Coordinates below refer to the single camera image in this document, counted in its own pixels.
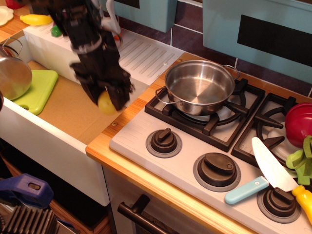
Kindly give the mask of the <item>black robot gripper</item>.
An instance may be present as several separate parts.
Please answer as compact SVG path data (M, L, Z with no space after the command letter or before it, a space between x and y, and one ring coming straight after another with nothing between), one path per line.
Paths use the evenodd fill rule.
M100 25L98 0L50 0L47 10L79 57L80 62L71 67L90 100L98 104L107 89L112 104L120 111L134 87L130 74L119 65L115 34Z

